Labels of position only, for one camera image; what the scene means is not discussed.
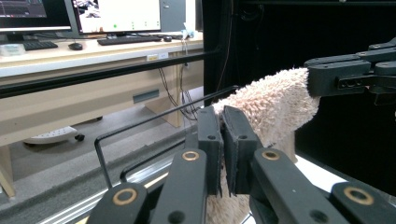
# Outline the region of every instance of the computer monitor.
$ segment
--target computer monitor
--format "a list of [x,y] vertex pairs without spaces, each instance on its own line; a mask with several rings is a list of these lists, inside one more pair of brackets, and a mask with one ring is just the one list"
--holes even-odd
[[160,0],[71,0],[80,35],[160,32]]
[[23,35],[71,31],[64,0],[1,0],[0,35],[9,42]]

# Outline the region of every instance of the pink fluffy fabric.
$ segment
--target pink fluffy fabric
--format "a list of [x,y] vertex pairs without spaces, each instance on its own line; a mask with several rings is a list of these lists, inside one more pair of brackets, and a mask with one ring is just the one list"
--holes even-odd
[[[307,80],[306,68],[283,70],[252,82],[213,106],[217,114],[225,105],[241,109],[265,147],[274,146],[296,161],[294,131],[318,111],[319,98],[309,95]],[[223,169],[223,197],[209,196],[207,199],[206,223],[238,224],[248,214],[248,196],[229,197],[225,176]]]

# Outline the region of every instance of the keyboard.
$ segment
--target keyboard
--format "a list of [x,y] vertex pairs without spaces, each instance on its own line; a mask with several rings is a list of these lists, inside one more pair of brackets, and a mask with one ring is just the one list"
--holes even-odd
[[56,49],[58,45],[52,42],[39,42],[39,41],[32,41],[32,42],[24,42],[22,43],[25,47],[25,50],[36,50],[36,49]]
[[120,44],[133,44],[142,42],[160,41],[158,36],[134,36],[134,37],[118,37],[114,39],[98,39],[98,43],[102,46],[107,45],[120,45]]

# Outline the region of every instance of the desk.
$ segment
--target desk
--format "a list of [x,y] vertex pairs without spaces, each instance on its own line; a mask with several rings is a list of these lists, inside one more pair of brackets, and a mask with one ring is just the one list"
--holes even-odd
[[[57,49],[0,57],[0,86],[143,63],[151,54],[176,57],[185,53],[179,40],[115,46],[100,46],[96,40],[78,42],[84,50],[69,49],[71,42],[57,42]],[[189,52],[203,50],[202,34],[186,42]],[[180,66],[163,69],[168,89],[177,100]],[[203,86],[203,76],[203,62],[190,63],[183,72],[183,89]],[[137,104],[134,96],[147,93],[150,93],[149,99],[139,103],[154,112],[172,107],[169,100],[162,100],[167,98],[167,92],[157,69],[0,99],[0,151],[7,151],[10,143],[126,109]],[[165,119],[178,126],[181,116],[174,113]],[[1,169],[2,164],[0,181],[4,186],[6,181],[1,173],[6,169]]]

